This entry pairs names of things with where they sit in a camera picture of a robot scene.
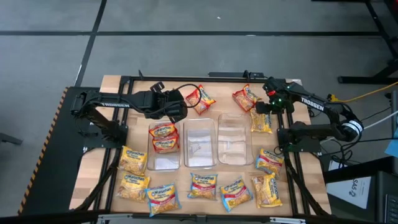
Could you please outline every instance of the black cable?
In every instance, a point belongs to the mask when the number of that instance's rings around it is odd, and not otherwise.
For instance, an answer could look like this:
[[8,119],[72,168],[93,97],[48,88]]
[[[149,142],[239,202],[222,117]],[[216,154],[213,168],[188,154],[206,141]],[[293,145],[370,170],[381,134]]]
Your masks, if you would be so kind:
[[179,89],[181,89],[181,88],[183,88],[183,87],[185,87],[185,86],[194,86],[194,87],[199,91],[199,100],[198,100],[198,102],[197,102],[195,105],[187,106],[187,108],[194,108],[194,107],[198,106],[198,104],[200,103],[200,100],[201,100],[201,91],[200,91],[200,88],[199,88],[198,86],[194,85],[194,84],[187,83],[187,84],[184,84],[184,85],[182,85],[182,86],[176,88],[175,90],[179,90]]
[[310,115],[310,118],[316,118],[317,116],[319,116],[322,113],[321,111],[319,111],[318,114],[315,114],[310,107],[307,107],[307,109],[308,109],[308,113]]
[[[333,161],[339,163],[338,168],[340,169],[340,168],[342,168],[342,167],[346,164],[346,162],[349,161],[349,159],[353,156],[352,150],[349,150],[349,149],[352,148],[353,146],[355,146],[357,143],[359,143],[359,141],[361,140],[361,138],[362,138],[362,133],[359,134],[359,136],[357,137],[357,139],[356,139],[355,142],[352,142],[352,143],[349,143],[349,144],[346,144],[346,145],[341,145],[340,142],[338,142],[338,141],[336,141],[336,140],[332,140],[333,142],[336,142],[337,144],[339,144],[340,150],[337,151],[337,152],[332,152],[332,153],[323,154],[323,156],[332,155],[332,156],[331,156],[331,159],[332,159]],[[337,153],[341,153],[341,158],[335,155],[335,154],[337,154]]]
[[[332,156],[331,156],[331,159],[332,159],[333,161],[339,163],[339,168],[342,168],[342,165],[347,165],[346,162],[361,163],[361,162],[358,162],[358,161],[355,161],[355,160],[352,160],[352,159],[351,159],[351,157],[353,156],[352,150],[349,150],[349,151],[344,152],[344,151],[343,151],[343,146],[340,144],[340,142],[335,141],[335,140],[332,140],[332,141],[334,141],[335,143],[339,144],[339,146],[340,146],[340,150],[339,150],[338,152],[336,152],[336,153],[339,153],[339,152],[340,152],[340,153],[341,153],[341,158],[339,158],[339,157],[336,156],[336,155],[332,155]],[[331,154],[331,153],[329,153],[324,147],[321,146],[321,148],[326,152],[326,154],[323,154],[323,156]]]
[[[183,88],[183,87],[185,87],[185,86],[194,86],[194,87],[199,91],[199,99],[198,99],[198,102],[197,102],[195,105],[186,106],[187,108],[194,108],[194,107],[196,107],[196,106],[200,103],[200,101],[201,101],[201,97],[202,97],[201,91],[200,91],[200,89],[199,89],[198,86],[196,86],[196,85],[194,85],[194,84],[191,84],[191,83],[187,83],[187,84],[184,84],[184,85],[182,85],[182,86],[179,86],[179,87],[177,87],[175,90],[179,90],[180,88]],[[81,108],[83,108],[83,107],[84,107],[87,103],[89,103],[89,102],[90,102],[90,103],[98,103],[98,104],[100,104],[101,102],[99,102],[99,101],[93,101],[93,100],[96,99],[96,98],[98,98],[98,97],[94,97],[94,98],[89,99],[88,101],[86,101],[86,102],[83,104],[83,106],[82,106]],[[127,100],[127,99],[125,99],[125,98],[121,98],[121,97],[117,97],[117,96],[103,96],[103,98],[107,98],[107,99],[120,99],[120,100],[123,100],[123,101],[125,101],[126,103],[128,103],[134,110],[136,110],[137,112],[142,113],[142,114],[144,114],[144,115],[156,114],[156,113],[159,113],[159,112],[161,112],[161,111],[163,111],[163,110],[165,110],[165,109],[167,109],[167,108],[169,108],[169,107],[171,107],[171,106],[174,106],[174,105],[179,104],[179,102],[175,102],[175,103],[172,103],[172,104],[170,104],[170,105],[164,106],[164,107],[161,108],[161,109],[158,109],[158,110],[156,110],[156,111],[152,111],[152,112],[148,113],[148,112],[142,111],[142,110],[139,109],[135,104],[131,103],[129,100]]]
[[378,115],[379,113],[383,113],[383,112],[385,112],[386,110],[388,110],[388,109],[390,109],[390,108],[391,108],[391,107],[389,106],[389,107],[387,107],[387,108],[384,109],[384,110],[381,110],[381,111],[379,111],[379,112],[377,112],[377,113],[372,114],[371,116],[368,116],[368,117],[362,119],[361,121],[364,121],[364,120],[366,120],[366,119],[369,119],[369,118],[371,118],[371,117],[373,117],[373,116],[375,116],[375,115]]
[[274,148],[274,153],[276,154],[276,155],[281,155],[283,152],[280,150],[280,146],[276,146],[275,148]]
[[[327,155],[332,155],[331,159],[335,162],[339,163],[339,168],[342,168],[343,165],[347,165],[346,162],[356,162],[356,163],[361,163],[359,161],[355,161],[352,160],[351,157],[353,156],[353,151],[349,150],[350,148],[352,148],[353,146],[355,146],[357,143],[361,143],[361,142],[371,142],[371,141],[384,141],[384,140],[398,140],[398,138],[380,138],[380,139],[368,139],[368,140],[363,140],[363,141],[359,141],[357,139],[357,141],[352,142],[352,143],[348,143],[348,144],[344,144],[342,145],[340,142],[332,139],[331,141],[339,144],[340,146],[340,150],[337,152],[328,152],[326,151],[326,149],[324,149],[323,147],[321,147],[325,152],[327,152],[326,154],[323,154],[323,156],[327,156]],[[341,153],[341,158],[336,156],[335,154],[337,153]]]

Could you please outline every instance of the metal bracket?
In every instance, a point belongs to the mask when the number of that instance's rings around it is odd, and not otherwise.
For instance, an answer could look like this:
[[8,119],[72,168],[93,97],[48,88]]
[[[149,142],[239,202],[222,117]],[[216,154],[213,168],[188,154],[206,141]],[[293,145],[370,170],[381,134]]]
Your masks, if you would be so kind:
[[108,215],[98,215],[98,221],[103,223],[108,220],[116,220],[123,218],[132,218],[133,214],[108,214]]
[[305,224],[305,220],[298,219],[298,218],[270,217],[270,222],[272,222],[272,223],[287,223],[287,224]]
[[206,215],[197,215],[197,223],[206,223]]
[[161,93],[164,89],[164,84],[162,82],[158,82],[155,85],[151,86],[149,89],[155,93]]
[[[282,142],[289,142],[286,140],[288,129],[278,129],[277,135],[278,139],[281,139]],[[319,140],[312,139],[310,136],[301,137],[300,142],[297,144],[289,144],[288,146],[282,146],[279,149],[281,152],[320,152],[321,146],[319,144]]]
[[247,81],[250,79],[264,79],[265,76],[262,72],[209,72],[209,77],[213,78],[245,78]]
[[119,125],[121,131],[120,139],[117,142],[107,141],[101,133],[99,127],[90,123],[88,126],[89,133],[98,133],[97,135],[91,135],[85,138],[84,146],[87,148],[105,147],[105,148],[122,148],[126,144],[128,126]]
[[140,80],[144,80],[144,76],[143,76],[141,70],[138,70],[138,75],[139,75]]

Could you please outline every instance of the black robotic arm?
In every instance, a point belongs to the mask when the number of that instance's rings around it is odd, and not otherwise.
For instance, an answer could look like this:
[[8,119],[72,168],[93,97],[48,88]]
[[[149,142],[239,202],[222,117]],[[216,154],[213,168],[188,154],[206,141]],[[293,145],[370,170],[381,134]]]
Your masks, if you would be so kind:
[[91,139],[87,139],[86,147],[117,148],[126,142],[127,126],[119,125],[118,121],[106,119],[96,109],[97,106],[130,108],[142,113],[145,118],[149,119],[160,119],[163,116],[168,116],[172,123],[176,123],[187,116],[187,108],[196,106],[187,106],[179,91],[179,88],[187,85],[199,89],[193,84],[185,84],[176,89],[162,92],[164,85],[162,82],[158,82],[150,90],[139,91],[135,94],[86,91],[76,96],[70,112],[76,119],[86,118],[94,124],[90,126],[92,129]]
[[[284,110],[293,113],[293,103],[301,102],[325,113],[330,120],[330,124],[312,125],[296,121],[289,129],[280,129],[278,131],[279,138],[282,138],[284,142],[298,146],[296,148],[291,147],[291,151],[307,151],[309,150],[306,147],[308,144],[316,146],[317,140],[325,139],[328,136],[333,136],[341,141],[352,141],[362,133],[362,123],[351,108],[344,103],[328,102],[307,92],[298,83],[286,83],[273,77],[268,78],[263,89],[269,97],[269,103],[257,102],[256,110],[258,113],[283,113]],[[315,148],[315,152],[320,151],[319,146]]]

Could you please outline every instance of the transparent bin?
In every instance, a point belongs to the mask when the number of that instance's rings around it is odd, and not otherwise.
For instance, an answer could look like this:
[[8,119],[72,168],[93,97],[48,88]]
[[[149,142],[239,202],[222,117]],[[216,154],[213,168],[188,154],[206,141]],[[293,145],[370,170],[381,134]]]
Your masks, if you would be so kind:
[[[171,123],[170,121],[157,121],[153,122],[149,125],[149,129],[154,128],[159,124],[167,124]],[[174,124],[178,133],[180,134],[180,125],[178,123]],[[148,165],[147,168],[149,170],[162,170],[162,171],[173,171],[180,168],[181,160],[181,136],[178,139],[178,145],[180,146],[180,150],[177,152],[170,153],[157,153],[155,152],[154,145],[152,144],[152,140],[154,137],[148,131]]]
[[217,135],[210,118],[188,119],[184,129],[184,164],[187,167],[210,168],[217,165]]
[[218,160],[228,165],[250,165],[254,162],[250,116],[246,114],[218,116]]

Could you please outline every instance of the wooden table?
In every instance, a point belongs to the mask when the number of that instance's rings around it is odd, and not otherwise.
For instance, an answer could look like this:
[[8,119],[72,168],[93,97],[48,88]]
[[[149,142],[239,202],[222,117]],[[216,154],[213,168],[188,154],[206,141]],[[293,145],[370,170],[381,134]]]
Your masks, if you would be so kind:
[[[101,85],[102,92],[117,93],[120,81],[120,76],[106,75],[103,78]],[[133,86],[133,93],[137,91],[149,90],[155,82],[150,81],[135,81]],[[184,82],[164,82],[165,90],[176,88]],[[215,121],[217,128],[217,119],[221,113],[243,113],[243,110],[233,101],[231,95],[233,92],[241,90],[244,83],[212,83],[212,82],[200,82],[193,83],[196,85],[202,84],[205,91],[217,102],[213,104],[208,111],[199,116],[193,109],[188,110],[187,118],[211,118]],[[251,90],[268,101],[268,97],[265,91],[262,89],[261,83],[251,83]],[[194,87],[188,86],[180,89],[183,96],[187,96],[194,90]],[[301,103],[295,103],[295,112],[293,113],[294,121],[303,121],[306,124],[310,124],[310,118],[308,116],[307,107]],[[111,119],[113,114],[112,108],[97,108],[104,116]],[[148,144],[148,127],[149,124],[154,122],[151,119],[145,119],[143,114],[139,114],[134,110],[129,110],[127,125],[129,126],[129,132],[127,136],[127,146],[142,152],[147,152]],[[276,129],[278,127],[277,116],[272,115],[272,131],[273,134],[268,133],[252,133],[252,149],[253,156],[256,157],[261,147],[269,151],[273,150],[277,145]],[[284,115],[284,123],[287,124],[286,115]],[[83,202],[88,196],[91,190],[98,182],[100,176],[101,165],[104,156],[104,149],[99,148],[87,153],[81,160],[81,166],[76,180],[76,185],[73,193],[72,200],[70,202],[70,208],[75,208]],[[293,155],[290,155],[292,162],[294,163]],[[323,181],[322,170],[319,161],[309,153],[300,153],[303,173],[305,177],[305,184],[315,200],[322,206],[322,208],[330,213],[330,206],[328,196],[326,194],[326,187]],[[169,213],[179,214],[208,214],[208,215],[292,215],[292,209],[290,206],[289,190],[287,185],[286,170],[283,166],[280,177],[277,181],[279,196],[282,200],[283,206],[274,208],[256,208],[255,200],[246,202],[227,213],[220,197],[220,191],[217,189],[217,201],[211,201],[206,199],[190,199],[187,198],[188,191],[190,189],[190,173],[196,174],[218,174],[218,186],[228,185],[233,183],[239,176],[242,176],[247,187],[253,191],[251,177],[264,175],[262,171],[254,168],[254,164],[250,166],[227,166],[220,162],[208,170],[192,169],[185,167],[183,163],[183,149],[181,150],[181,166],[178,170],[173,172],[156,172],[146,170],[146,176],[150,176],[151,180],[149,187],[156,187],[159,185],[169,184],[172,182],[176,183],[178,189],[178,196],[182,204],[180,210],[170,211]],[[115,196],[119,184],[121,181],[121,173],[118,171],[118,178],[116,179],[115,191],[113,192],[114,197],[111,205],[112,212],[123,212],[123,213],[148,213],[147,203],[132,202],[128,199],[123,199]],[[104,208],[104,201],[106,200],[106,194],[108,184],[105,185],[103,196],[101,200],[100,208]],[[295,185],[295,193],[298,203],[298,210],[303,213],[302,200],[299,188]]]

